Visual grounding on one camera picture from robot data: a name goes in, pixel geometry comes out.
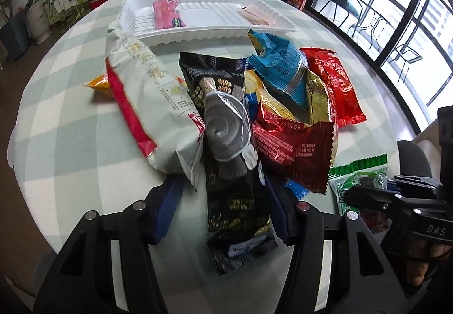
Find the black metal chair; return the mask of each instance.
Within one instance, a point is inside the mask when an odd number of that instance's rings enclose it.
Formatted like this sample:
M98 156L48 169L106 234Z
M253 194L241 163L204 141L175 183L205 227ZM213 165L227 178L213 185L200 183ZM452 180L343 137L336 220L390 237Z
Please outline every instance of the black metal chair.
M340 6L343 10L347 12L346 18L341 22L341 24L338 27L341 27L346 19L349 17L349 15L352 15L357 18L357 20L361 17L362 12L363 12L363 7L362 4L360 3L359 0L357 1L357 6L360 7L360 12L357 10L357 8L348 0L330 0L327 1L327 3L322 7L319 13L321 13L329 3L333 2L335 4L335 13L334 13L334 19L333 23L335 23L335 17L337 16L337 7Z
M409 66L417 61L422 60L423 57L421 57L417 51L415 51L413 48L409 47L407 44L399 45L397 48L395 48L393 50L393 52L396 52L397 55L395 58L393 58L389 61L389 64L390 64L390 62L397 61L400 58L402 58L404 61L401 72L399 73L398 82L401 79L401 76L403 75L403 71L404 71L406 64L408 65L407 71L406 71L406 73L404 75L404 79L403 79L403 83L404 83L406 81L406 77L409 72Z

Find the dark red snack package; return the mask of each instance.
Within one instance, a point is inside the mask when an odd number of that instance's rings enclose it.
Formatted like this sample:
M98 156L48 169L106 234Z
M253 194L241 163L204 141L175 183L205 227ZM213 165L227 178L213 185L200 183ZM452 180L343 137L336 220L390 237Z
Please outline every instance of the dark red snack package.
M300 48L307 57L309 69L318 75L330 92L337 108L339 127L366 121L354 88L347 77L336 52L323 48Z
M333 122L313 126L284 119L260 104L253 133L261 160L315 193L326 193Z

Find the green snack package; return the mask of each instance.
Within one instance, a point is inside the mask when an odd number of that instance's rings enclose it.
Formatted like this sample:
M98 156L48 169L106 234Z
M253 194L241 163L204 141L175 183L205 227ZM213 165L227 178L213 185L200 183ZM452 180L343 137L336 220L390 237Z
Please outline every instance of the green snack package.
M363 221L373 234L389 228L389 220L383 212L359 210L351 207L344 200L344 194L354 185L387 189L387 154L372 158L358 159L345 166L333 167L329 170L329 185L337 196L340 215L348 211L360 214Z

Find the checkered tablecloth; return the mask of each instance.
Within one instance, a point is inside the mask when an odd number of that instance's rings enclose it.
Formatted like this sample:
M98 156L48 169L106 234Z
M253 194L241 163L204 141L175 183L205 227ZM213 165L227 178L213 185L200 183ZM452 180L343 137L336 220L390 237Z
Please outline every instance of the checkered tablecloth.
M340 130L336 165L387 153L393 176L399 171L395 137L384 102L363 65L321 24L286 3L265 1L298 26L298 32L288 34L297 47L338 53L368 118ZM36 69L20 103L15 173L37 226L57 252L86 211L121 211L164 179L142 156L116 102L93 95L83 85L105 72L107 26L119 17L123 2L109 0L64 34ZM254 53L246 37L161 44L152 50L178 75L180 51L231 58ZM310 194L307 200L334 212L330 192ZM206 234L206 193L188 189L168 236L151 247L169 312L273 313L292 248L280 246L219 277L208 255ZM113 261L117 302L124 307L117 254Z

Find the gold snack package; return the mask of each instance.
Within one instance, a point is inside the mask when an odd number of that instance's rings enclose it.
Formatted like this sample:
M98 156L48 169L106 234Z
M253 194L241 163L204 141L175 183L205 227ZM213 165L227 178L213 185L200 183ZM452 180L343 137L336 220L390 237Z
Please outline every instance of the gold snack package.
M85 86L93 88L94 90L106 95L107 97L113 98L113 92L110 88L109 78L107 73L98 76L96 79L92 80Z
M274 113L275 115L295 121L295 118L289 109L269 94L263 82L256 75L254 70L244 71L244 75L245 94L249 98L249 105L250 101L253 101L256 97L257 105L262 103L268 111Z
M336 109L328 96L326 85L314 72L307 69L307 101L309 104L310 124L319 121L331 121L334 123L334 142L332 143L332 156L330 166L334 166L335 156L338 149L338 124L336 123Z

